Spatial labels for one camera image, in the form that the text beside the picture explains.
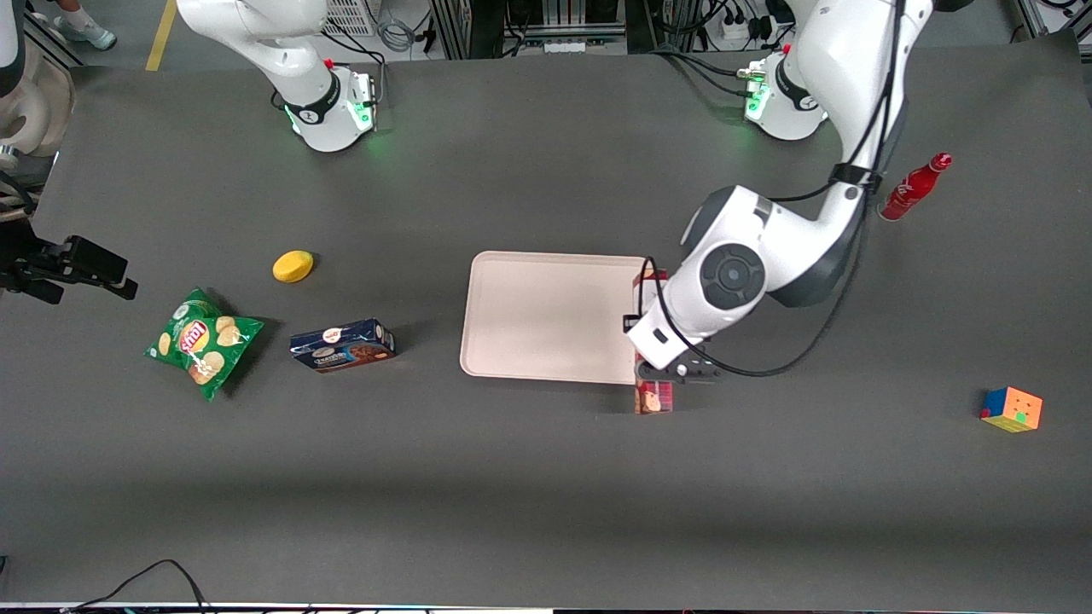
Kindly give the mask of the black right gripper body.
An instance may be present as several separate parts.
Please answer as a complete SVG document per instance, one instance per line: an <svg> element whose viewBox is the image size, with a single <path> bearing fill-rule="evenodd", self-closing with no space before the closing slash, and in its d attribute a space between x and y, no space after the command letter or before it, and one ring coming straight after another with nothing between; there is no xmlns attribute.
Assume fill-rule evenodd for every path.
<svg viewBox="0 0 1092 614"><path fill-rule="evenodd" d="M1 284L23 287L34 280L55 279L66 267L59 257L66 245L41 240L27 219L1 223Z"/></svg>

